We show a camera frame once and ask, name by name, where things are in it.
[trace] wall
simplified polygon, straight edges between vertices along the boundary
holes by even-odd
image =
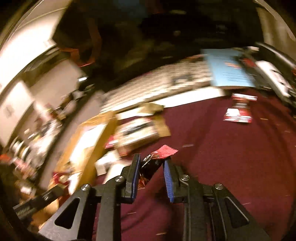
[[[37,56],[54,46],[52,31],[63,11],[53,12],[17,30],[0,52],[0,94],[9,82]]]
[[[0,142],[3,146],[7,145],[11,134],[33,101],[34,98],[22,80],[6,96],[0,106]]]
[[[296,60],[296,38],[282,17],[263,0],[257,0],[265,9],[257,8],[264,42]]]
[[[45,73],[30,91],[38,103],[50,103],[54,108],[61,103],[61,96],[76,89],[83,72],[69,60],[64,60]]]
[[[25,24],[36,20],[37,18],[48,13],[64,9],[72,0],[42,0],[30,12],[30,14],[21,22],[17,29],[22,28]]]

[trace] red and white packet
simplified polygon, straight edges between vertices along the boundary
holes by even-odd
[[[227,109],[227,112],[224,115],[224,120],[232,122],[251,123],[252,116],[249,102],[257,101],[257,97],[233,93],[232,98],[235,101],[235,104],[232,108]]]

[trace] paper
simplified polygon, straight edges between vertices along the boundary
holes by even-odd
[[[235,60],[240,51],[234,49],[203,49],[205,59],[213,73],[213,86],[224,88],[254,87],[248,74]]]
[[[160,100],[156,100],[153,103],[164,105],[165,108],[169,108],[222,96],[225,96],[224,90],[219,89],[217,87],[209,86],[169,96]],[[116,117],[118,120],[127,119],[130,117],[138,116],[139,111],[140,108],[135,108],[122,113],[118,113]]]
[[[109,168],[109,171],[105,177],[105,180],[103,181],[103,184],[105,184],[107,181],[109,181],[110,179],[112,179],[114,177],[120,176],[122,169],[124,167],[129,166],[129,165],[131,165],[131,161],[121,161],[121,162],[118,162],[118,163],[112,165]]]
[[[290,97],[288,90],[292,89],[292,86],[285,80],[280,71],[273,64],[261,60],[256,61],[256,65],[268,75],[283,96]]]
[[[70,181],[70,184],[68,186],[68,191],[70,195],[72,195],[77,188],[77,185],[79,183],[79,176],[80,176],[80,172],[71,175],[68,179]]]
[[[79,162],[84,149],[92,147],[97,143],[105,127],[106,124],[100,124],[82,134],[70,156],[70,161],[73,165]]]
[[[109,166],[118,160],[120,160],[120,156],[117,150],[107,152],[107,154],[95,162],[96,174],[98,176],[106,174]]]

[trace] desk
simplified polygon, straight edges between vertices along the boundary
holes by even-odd
[[[251,124],[223,121],[232,105],[229,97],[165,108],[172,135],[135,153],[143,158],[164,144],[178,149],[174,163],[201,183],[224,184],[278,241],[287,230],[295,196],[296,122],[276,97],[251,89],[242,93],[258,96],[251,105]],[[121,213],[123,241],[182,240],[183,207],[169,203],[162,167],[132,205],[122,205]]]

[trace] maroon carpet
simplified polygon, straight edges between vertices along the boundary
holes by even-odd
[[[164,144],[178,149],[176,164],[201,183],[224,184],[278,241],[295,195],[296,121],[276,97],[244,93],[258,96],[251,124],[223,121],[229,97],[167,108],[163,115],[172,135],[136,152],[145,157]],[[132,205],[122,205],[121,227],[123,241],[182,240],[183,208],[169,203],[162,168]]]

